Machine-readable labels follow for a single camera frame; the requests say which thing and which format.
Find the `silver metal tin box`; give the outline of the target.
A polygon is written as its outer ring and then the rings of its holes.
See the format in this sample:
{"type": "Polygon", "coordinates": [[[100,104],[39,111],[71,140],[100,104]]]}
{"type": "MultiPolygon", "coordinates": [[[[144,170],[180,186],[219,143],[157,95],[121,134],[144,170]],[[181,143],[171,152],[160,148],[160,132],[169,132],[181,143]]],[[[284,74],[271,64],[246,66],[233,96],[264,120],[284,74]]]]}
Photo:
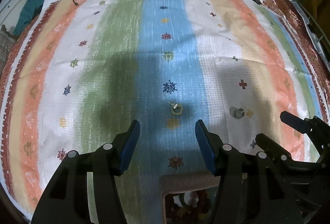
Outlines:
{"type": "Polygon", "coordinates": [[[209,172],[159,179],[163,223],[208,223],[220,178],[209,172]]]}

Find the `grey checked pillow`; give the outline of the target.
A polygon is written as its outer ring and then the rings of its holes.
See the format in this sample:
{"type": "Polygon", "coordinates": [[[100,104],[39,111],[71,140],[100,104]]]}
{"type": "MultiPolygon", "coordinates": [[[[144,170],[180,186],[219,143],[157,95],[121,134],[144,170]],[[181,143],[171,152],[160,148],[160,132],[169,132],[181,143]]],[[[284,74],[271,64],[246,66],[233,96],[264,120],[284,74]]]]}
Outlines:
{"type": "Polygon", "coordinates": [[[12,35],[7,31],[6,26],[3,24],[0,30],[0,73],[3,72],[5,64],[8,60],[9,54],[13,45],[16,43],[18,37],[12,35]]]}

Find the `striped colourful cloth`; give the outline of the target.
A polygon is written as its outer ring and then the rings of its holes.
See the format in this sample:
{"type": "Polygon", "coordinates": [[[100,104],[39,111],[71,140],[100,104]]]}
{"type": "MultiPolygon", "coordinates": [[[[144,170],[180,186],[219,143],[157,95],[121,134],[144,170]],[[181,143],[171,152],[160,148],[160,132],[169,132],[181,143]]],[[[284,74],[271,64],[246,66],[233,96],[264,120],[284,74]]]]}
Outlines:
{"type": "Polygon", "coordinates": [[[298,78],[298,33],[253,0],[45,0],[18,51],[1,106],[1,187],[30,221],[67,153],[140,137],[116,178],[128,223],[162,223],[159,179],[208,172],[195,123],[246,154],[268,135],[316,162],[284,110],[329,121],[329,88],[298,78]]]}

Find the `metal bed rail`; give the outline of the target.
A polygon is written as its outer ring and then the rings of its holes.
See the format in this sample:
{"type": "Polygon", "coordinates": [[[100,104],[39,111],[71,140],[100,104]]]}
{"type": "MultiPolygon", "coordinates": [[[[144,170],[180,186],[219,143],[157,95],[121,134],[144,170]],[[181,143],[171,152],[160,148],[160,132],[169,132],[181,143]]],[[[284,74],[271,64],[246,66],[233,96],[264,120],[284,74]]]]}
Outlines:
{"type": "Polygon", "coordinates": [[[296,1],[292,1],[291,3],[302,16],[308,35],[317,53],[324,62],[329,63],[329,38],[304,6],[296,1]]]}

